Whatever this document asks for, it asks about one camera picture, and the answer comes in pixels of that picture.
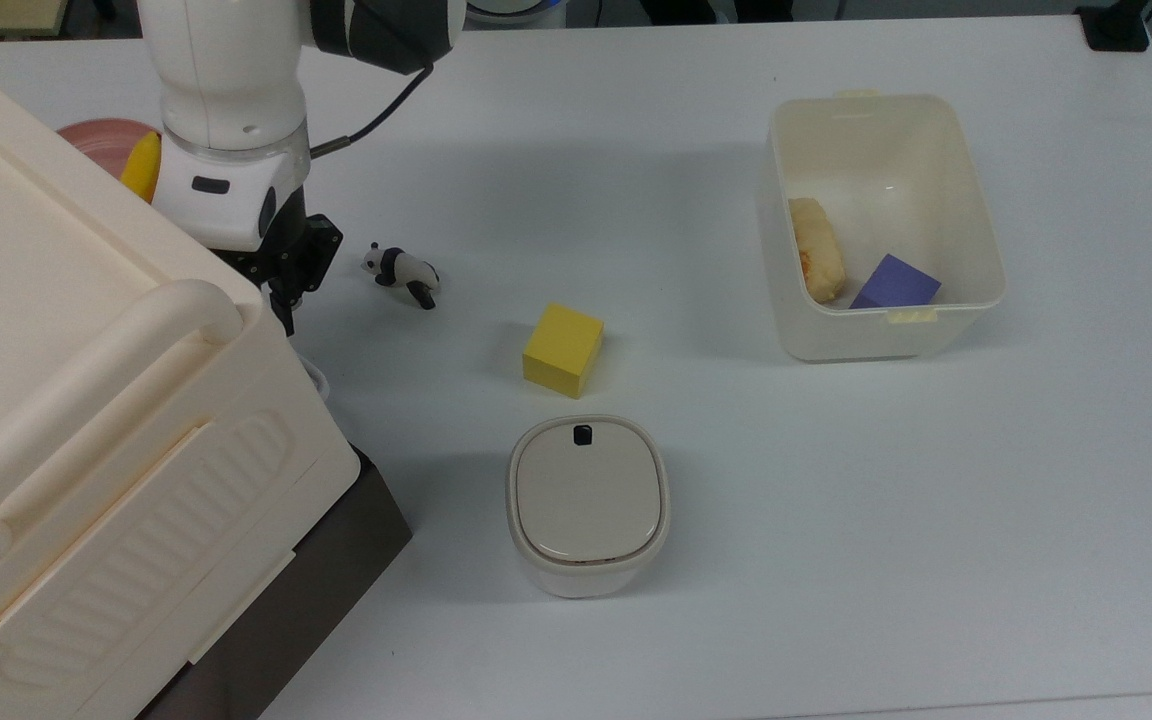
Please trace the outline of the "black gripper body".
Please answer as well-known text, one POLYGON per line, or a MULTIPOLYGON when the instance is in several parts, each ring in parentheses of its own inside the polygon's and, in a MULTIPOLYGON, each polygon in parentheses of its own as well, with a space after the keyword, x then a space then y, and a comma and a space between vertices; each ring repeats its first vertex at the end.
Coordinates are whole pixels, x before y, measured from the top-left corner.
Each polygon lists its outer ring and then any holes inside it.
POLYGON ((312 232, 308 227, 305 190, 300 188, 271 217, 262 245, 255 251, 219 251, 219 258, 257 287, 278 281, 293 291, 314 291, 314 262, 308 258, 312 232))

